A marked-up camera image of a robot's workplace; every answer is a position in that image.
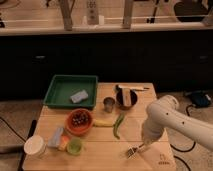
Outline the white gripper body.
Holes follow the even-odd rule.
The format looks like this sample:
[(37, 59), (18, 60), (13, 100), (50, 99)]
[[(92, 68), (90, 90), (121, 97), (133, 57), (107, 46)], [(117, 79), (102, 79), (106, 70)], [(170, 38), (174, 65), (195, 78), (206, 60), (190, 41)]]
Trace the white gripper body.
[(163, 129), (152, 130), (150, 127), (143, 125), (141, 131), (141, 138), (143, 142), (142, 150), (147, 150), (151, 144), (158, 141), (164, 133)]

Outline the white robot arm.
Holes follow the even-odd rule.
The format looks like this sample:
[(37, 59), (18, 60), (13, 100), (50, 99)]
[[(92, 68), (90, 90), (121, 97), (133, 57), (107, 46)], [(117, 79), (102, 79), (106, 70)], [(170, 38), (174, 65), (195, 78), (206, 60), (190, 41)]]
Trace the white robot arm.
[(146, 108), (147, 118), (142, 124), (142, 142), (150, 145), (158, 141), (164, 128), (169, 127), (213, 151), (213, 125), (186, 116), (178, 108), (178, 100), (171, 95), (151, 102)]

